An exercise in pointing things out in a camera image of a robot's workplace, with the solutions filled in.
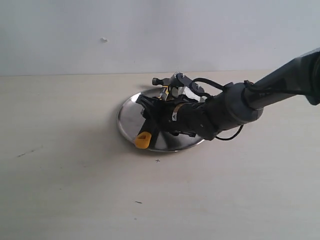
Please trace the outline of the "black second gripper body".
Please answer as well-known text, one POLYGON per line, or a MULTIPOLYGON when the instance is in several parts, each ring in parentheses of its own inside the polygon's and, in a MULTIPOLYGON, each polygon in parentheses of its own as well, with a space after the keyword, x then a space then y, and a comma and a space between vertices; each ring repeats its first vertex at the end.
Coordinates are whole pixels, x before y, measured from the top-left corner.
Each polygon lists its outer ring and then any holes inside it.
POLYGON ((210 119, 210 111, 209 103, 206 101, 162 101, 162 109, 156 122, 163 132, 214 138, 215 124, 210 119))

